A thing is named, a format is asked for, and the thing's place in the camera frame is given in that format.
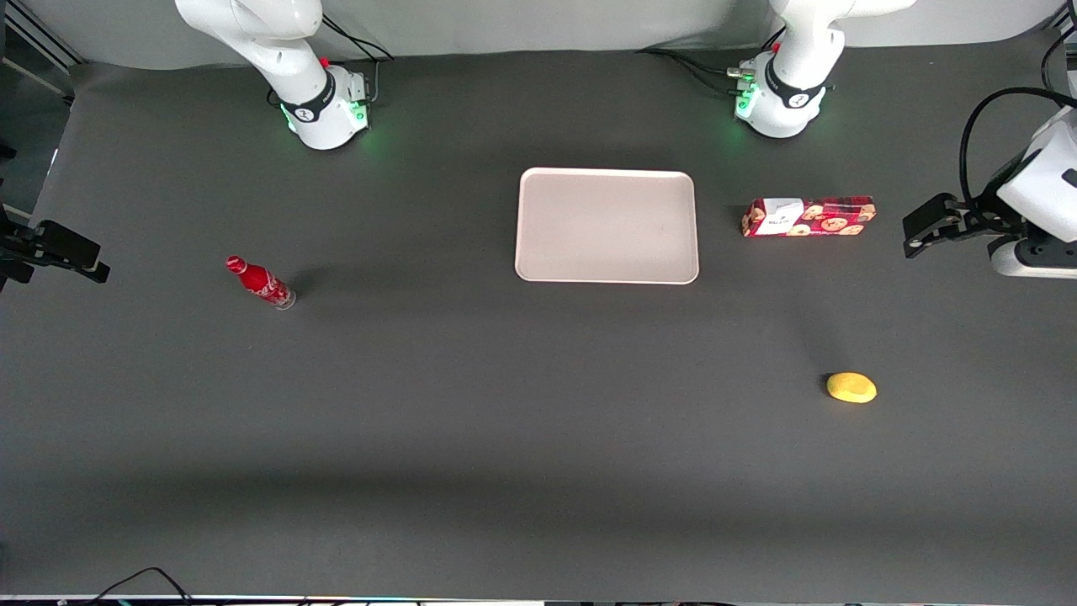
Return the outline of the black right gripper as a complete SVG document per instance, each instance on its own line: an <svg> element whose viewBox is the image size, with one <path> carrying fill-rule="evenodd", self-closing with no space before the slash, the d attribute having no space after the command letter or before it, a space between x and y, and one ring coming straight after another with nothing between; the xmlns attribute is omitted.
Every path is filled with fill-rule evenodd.
<svg viewBox="0 0 1077 606"><path fill-rule="evenodd" d="M71 246L72 238L76 246ZM10 280L27 284L34 274L34 266L56 266L104 284L111 268L98 263L101 246L86 237L80 237L61 224L44 221L39 226L27 226L8 217L1 211L1 286Z"/></svg>

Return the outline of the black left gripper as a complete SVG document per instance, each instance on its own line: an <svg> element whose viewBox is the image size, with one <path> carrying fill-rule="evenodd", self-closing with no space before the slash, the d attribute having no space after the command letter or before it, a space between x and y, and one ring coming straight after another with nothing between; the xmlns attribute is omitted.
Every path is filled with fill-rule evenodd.
<svg viewBox="0 0 1077 606"><path fill-rule="evenodd" d="M1005 244L1029 235L1026 220L1001 199L998 189L987 189L964 202L953 194L940 193L931 202L937 211L932 205L920 205L901 220L905 258L915 258L928 246L943 242L994 235Z"/></svg>

